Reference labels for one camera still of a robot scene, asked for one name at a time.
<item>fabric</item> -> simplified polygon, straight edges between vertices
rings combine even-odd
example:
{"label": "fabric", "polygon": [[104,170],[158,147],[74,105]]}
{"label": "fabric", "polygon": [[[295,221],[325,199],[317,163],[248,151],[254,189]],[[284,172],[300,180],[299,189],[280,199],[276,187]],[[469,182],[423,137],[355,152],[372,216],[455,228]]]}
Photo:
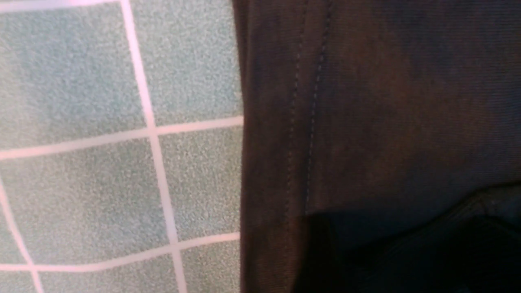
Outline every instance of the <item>fabric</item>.
{"label": "fabric", "polygon": [[[345,273],[346,255],[521,179],[519,1],[234,0],[234,8],[242,292],[364,291],[363,278],[382,275]],[[365,292],[445,292],[406,287],[399,272]]]}

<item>white grout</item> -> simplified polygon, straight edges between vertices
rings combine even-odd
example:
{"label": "white grout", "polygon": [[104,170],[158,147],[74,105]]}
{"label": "white grout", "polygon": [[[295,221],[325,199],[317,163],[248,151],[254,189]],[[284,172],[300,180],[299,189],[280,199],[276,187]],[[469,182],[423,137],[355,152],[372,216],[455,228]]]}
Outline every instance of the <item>white grout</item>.
{"label": "white grout", "polygon": [[208,120],[208,121],[159,126],[159,127],[157,127],[157,134],[158,135],[167,135],[170,133],[201,131],[201,130],[214,129],[214,128],[226,128],[226,127],[232,127],[232,126],[240,126],[243,124],[243,121],[244,121],[244,118],[242,116],[237,116],[237,117],[215,119],[215,120]]}
{"label": "white grout", "polygon": [[118,0],[32,0],[32,1],[11,1],[0,3],[0,14],[61,9],[67,7],[92,6],[102,3],[111,3]]}
{"label": "white grout", "polygon": [[176,275],[178,292],[187,293],[187,283],[184,279],[181,252],[178,248],[176,222],[173,214],[170,194],[168,191],[166,172],[163,165],[163,155],[154,122],[154,112],[152,110],[152,102],[150,100],[148,86],[146,84],[145,70],[143,68],[141,53],[139,51],[138,37],[134,27],[134,16],[132,14],[132,7],[130,7],[130,0],[121,0],[121,11],[123,12],[123,22],[125,23],[125,31],[127,33],[127,40],[129,42],[130,55],[132,58],[132,63],[134,64],[135,79],[138,83],[141,105],[143,107],[143,113],[145,115],[146,126],[148,129],[150,146],[152,149],[152,158],[154,160],[154,166],[156,169],[157,185],[159,187],[159,194],[161,196],[163,214],[165,216],[168,240],[172,245],[171,253],[173,259],[173,270]]}
{"label": "white grout", "polygon": [[[239,233],[228,233],[221,235],[211,235],[206,237],[200,237],[195,239],[190,239],[186,241],[181,241],[178,243],[177,248],[179,250],[209,245],[219,242],[227,242],[239,240]],[[20,272],[20,271],[31,271],[33,268],[37,272],[67,272],[67,273],[86,273],[86,272],[99,272],[104,270],[109,270],[111,268],[116,268],[119,266],[150,260],[161,255],[172,253],[173,245],[165,245],[162,247],[149,249],[146,251],[138,252],[135,254],[130,254],[124,257],[98,262],[98,263],[90,263],[90,264],[80,264],[80,265],[53,265],[53,264],[36,264],[33,266],[29,266],[27,264],[0,264],[0,271],[12,271],[12,272]]]}
{"label": "white grout", "polygon": [[73,141],[66,141],[57,144],[49,144],[49,145],[41,145],[34,146],[32,148],[22,148],[22,149],[12,149],[7,151],[0,151],[0,161],[13,159],[13,158],[23,158],[23,157],[33,157],[33,156],[41,156],[41,155],[50,155],[56,153],[70,152],[75,150],[81,150],[91,147],[97,147],[104,144],[109,143],[117,143],[126,140],[136,139],[136,138],[145,138],[147,137],[148,132],[146,129],[139,130],[130,130],[118,133],[112,133],[109,135],[102,135],[91,138],[84,138]]}
{"label": "white grout", "polygon": [[[180,132],[200,131],[214,128],[225,128],[232,126],[240,126],[243,124],[243,117],[231,117],[224,119],[215,119],[207,121],[198,121],[174,125],[160,126],[156,128],[158,135],[168,135]],[[0,151],[0,161],[10,160],[15,158],[34,157],[42,155],[50,155],[64,152],[71,152],[75,150],[87,149],[91,147],[98,147],[100,145],[123,142],[131,139],[139,139],[148,137],[149,130],[146,128],[122,131],[111,133],[108,135],[101,135],[97,137],[83,138],[78,140],[60,142],[56,144],[39,145],[29,148],[11,149]]]}
{"label": "white grout", "polygon": [[9,201],[7,200],[7,195],[5,193],[4,184],[3,184],[1,178],[0,178],[0,205],[2,206],[2,212],[4,213],[7,227],[9,228],[9,230],[11,231],[11,234],[13,235],[13,239],[15,240],[16,246],[18,247],[20,254],[22,255],[23,259],[27,263],[29,272],[31,272],[31,276],[32,276],[33,282],[34,282],[34,288],[36,289],[36,292],[44,293],[43,287],[42,287],[42,282],[40,281],[40,276],[38,275],[38,271],[34,267],[32,258],[29,255],[29,252],[27,251],[26,245],[23,243],[22,234],[20,234],[20,231],[18,230],[18,227],[16,225],[15,217],[13,216],[11,207],[9,206]]}
{"label": "white grout", "polygon": [[239,232],[199,237],[179,242],[179,249],[187,249],[212,243],[239,240]]}

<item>green tile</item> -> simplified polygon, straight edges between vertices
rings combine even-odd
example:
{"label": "green tile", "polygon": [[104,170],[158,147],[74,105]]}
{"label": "green tile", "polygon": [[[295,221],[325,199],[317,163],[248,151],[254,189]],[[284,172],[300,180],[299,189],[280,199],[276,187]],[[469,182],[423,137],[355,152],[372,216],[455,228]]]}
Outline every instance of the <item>green tile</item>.
{"label": "green tile", "polygon": [[241,113],[229,0],[132,0],[158,125]]}
{"label": "green tile", "polygon": [[30,273],[0,272],[1,293],[36,293]]}
{"label": "green tile", "polygon": [[242,127],[159,139],[179,238],[239,231]]}
{"label": "green tile", "polygon": [[221,242],[181,252],[190,293],[239,292],[239,242]]}
{"label": "green tile", "polygon": [[7,227],[2,209],[0,209],[0,263],[25,263]]}
{"label": "green tile", "polygon": [[168,243],[146,139],[3,161],[0,176],[35,263],[98,262]]}
{"label": "green tile", "polygon": [[0,14],[0,149],[144,127],[118,3]]}
{"label": "green tile", "polygon": [[176,293],[170,256],[92,273],[41,273],[46,293]]}

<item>tile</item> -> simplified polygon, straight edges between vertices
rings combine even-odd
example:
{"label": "tile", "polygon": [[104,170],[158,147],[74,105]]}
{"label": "tile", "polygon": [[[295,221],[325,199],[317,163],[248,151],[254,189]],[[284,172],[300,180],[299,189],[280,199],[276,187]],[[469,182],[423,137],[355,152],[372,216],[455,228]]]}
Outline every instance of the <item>tile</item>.
{"label": "tile", "polygon": [[25,263],[0,206],[0,263]]}
{"label": "tile", "polygon": [[239,292],[238,241],[194,247],[181,253],[188,292]]}
{"label": "tile", "polygon": [[169,255],[92,273],[40,273],[43,289],[53,293],[176,293]]}
{"label": "tile", "polygon": [[36,293],[31,273],[0,272],[1,293]]}
{"label": "tile", "polygon": [[229,0],[132,0],[158,125],[240,115]]}
{"label": "tile", "polygon": [[84,264],[168,243],[146,139],[0,162],[35,263]]}
{"label": "tile", "polygon": [[239,231],[242,127],[159,139],[180,240]]}
{"label": "tile", "polygon": [[145,126],[118,3],[0,14],[0,150]]}

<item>seam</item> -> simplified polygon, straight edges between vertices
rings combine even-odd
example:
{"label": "seam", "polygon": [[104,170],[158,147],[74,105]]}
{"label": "seam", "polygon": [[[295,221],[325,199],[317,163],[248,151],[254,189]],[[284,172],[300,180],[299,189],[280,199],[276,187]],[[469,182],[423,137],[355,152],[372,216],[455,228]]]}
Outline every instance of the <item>seam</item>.
{"label": "seam", "polygon": [[[293,161],[293,133],[295,128],[295,101],[297,98],[297,94],[299,91],[299,81],[300,81],[300,59],[302,55],[302,44],[304,42],[304,28],[306,24],[306,16],[307,16],[307,5],[309,0],[305,0],[302,8],[302,23],[300,25],[300,36],[299,36],[299,47],[297,49],[296,61],[295,61],[295,78],[294,78],[294,87],[293,94],[291,96],[291,104],[290,104],[290,128],[288,134],[288,170],[287,170],[287,187],[286,187],[286,202],[284,203],[284,220],[286,222],[286,234],[289,235],[289,210],[290,210],[290,193],[291,193],[291,170],[293,169],[292,161]],[[284,258],[288,261],[288,240],[284,242]],[[288,284],[284,284],[284,292],[288,291]]]}
{"label": "seam", "polygon": [[322,49],[320,52],[320,60],[318,61],[317,67],[317,77],[315,79],[315,88],[313,90],[313,104],[311,106],[311,126],[309,131],[309,154],[307,160],[307,185],[306,185],[306,202],[305,202],[305,213],[308,214],[308,206],[309,206],[309,190],[311,185],[311,163],[313,157],[313,139],[315,136],[315,116],[316,116],[316,108],[317,108],[317,99],[318,99],[318,83],[320,81],[320,73],[322,72],[322,63],[324,62],[324,56],[326,52],[326,45],[329,34],[329,26],[331,24],[331,8],[333,7],[333,0],[329,1],[328,9],[327,9],[327,20],[326,27],[324,28],[324,33],[322,35]]}

